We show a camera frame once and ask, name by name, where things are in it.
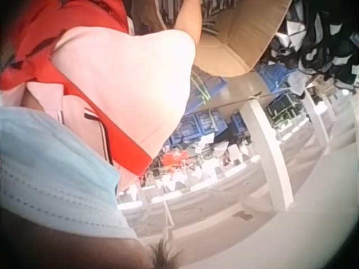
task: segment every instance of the person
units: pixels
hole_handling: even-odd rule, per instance
[[[178,268],[117,210],[119,171],[45,113],[1,109],[1,268]]]
[[[183,1],[174,29],[131,36],[122,0],[32,1],[9,33],[15,58],[1,74],[2,105],[63,123],[120,170],[123,191],[184,114],[200,2]]]
[[[200,2],[184,0],[173,30],[145,36],[128,34],[121,0],[26,6],[0,77],[2,268],[178,268],[164,241],[139,241],[113,190],[180,121]]]

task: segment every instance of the black stripe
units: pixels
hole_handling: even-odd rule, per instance
[[[61,114],[61,123],[62,123],[63,125],[65,125],[65,118],[64,118],[64,116],[63,116],[62,110],[60,110],[60,114]]]
[[[106,138],[106,147],[107,147],[107,156],[108,156],[108,162],[113,165],[113,161],[112,161],[112,155],[111,155],[111,150],[110,150],[110,143],[109,143],[109,139],[108,139],[108,132],[107,132],[107,128],[105,126],[105,124],[103,124],[100,119],[98,119],[97,117],[95,116],[92,116],[92,115],[88,115],[86,113],[84,113],[84,117],[85,119],[89,119],[89,120],[95,120],[99,123],[102,124],[102,127],[103,127],[103,130],[104,130],[104,133],[105,133],[105,138]]]
[[[102,140],[102,148],[103,148],[103,153],[106,155],[105,158],[106,158],[106,161],[108,161],[108,155],[107,155],[107,150],[106,150],[106,145],[105,145],[105,141],[103,139],[103,132],[101,130],[101,140]]]

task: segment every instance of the light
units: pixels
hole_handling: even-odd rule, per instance
[[[300,129],[300,127],[299,127],[299,126],[295,126],[295,127],[293,128],[293,130],[292,130],[292,133],[296,133],[296,132],[298,132],[298,131],[299,131],[299,129]]]
[[[324,112],[326,112],[327,109],[328,107],[324,104],[323,101],[320,101],[318,105],[314,107],[314,111],[318,115],[323,114]]]
[[[170,193],[166,193],[164,196],[153,197],[151,199],[151,202],[152,203],[161,203],[163,201],[175,199],[175,198],[178,198],[180,196],[182,196],[182,192],[180,192],[180,191],[170,192]]]
[[[156,187],[155,185],[151,185],[151,186],[143,187],[142,189],[144,191],[147,191],[148,189],[154,189],[155,187]]]
[[[301,122],[299,122],[298,126],[303,127],[306,123],[307,123],[306,120],[302,120]]]
[[[231,175],[237,174],[239,171],[242,171],[246,167],[247,164],[245,163],[239,164],[238,166],[235,166],[232,169],[229,169],[228,171],[224,172],[224,175],[226,177],[230,177]]]
[[[214,180],[211,180],[211,179],[208,179],[208,180],[205,180],[203,182],[200,182],[200,183],[197,183],[195,185],[193,185],[191,187],[191,192],[195,192],[195,191],[199,191],[200,189],[204,189],[212,184],[214,184],[215,181]]]
[[[163,202],[163,196],[156,196],[151,199],[151,203],[161,203]]]
[[[348,90],[342,90],[342,94],[344,95],[344,96],[347,96],[348,94],[349,94],[349,91]]]
[[[143,205],[144,203],[142,201],[135,201],[135,202],[128,202],[128,203],[120,203],[119,205],[117,205],[117,209],[118,210],[129,210],[129,209],[134,209],[134,208],[139,208]]]
[[[166,193],[164,196],[163,196],[163,199],[164,200],[171,200],[171,199],[174,199],[174,198],[178,198],[182,196],[182,192],[180,191],[175,191],[175,192],[170,192],[170,193]]]
[[[285,136],[283,136],[282,141],[286,141],[286,140],[290,139],[291,136],[292,136],[292,133],[287,133]]]
[[[251,162],[252,163],[256,163],[257,161],[259,161],[260,160],[260,156],[259,155],[255,155],[255,156],[253,156],[252,158],[251,158]]]

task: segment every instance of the hanging clothing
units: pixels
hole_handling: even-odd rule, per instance
[[[129,35],[122,1],[61,3],[35,1],[15,25],[0,89],[27,87],[133,182],[185,111],[195,43],[178,30]]]

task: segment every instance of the merchandise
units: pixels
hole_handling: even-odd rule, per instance
[[[293,0],[261,63],[334,78],[339,89],[358,87],[359,30],[352,5],[348,0]]]
[[[202,0],[202,30],[218,35],[218,30],[213,28],[218,14],[222,10],[235,8],[240,0]],[[174,25],[183,0],[159,0],[159,8],[166,25]]]

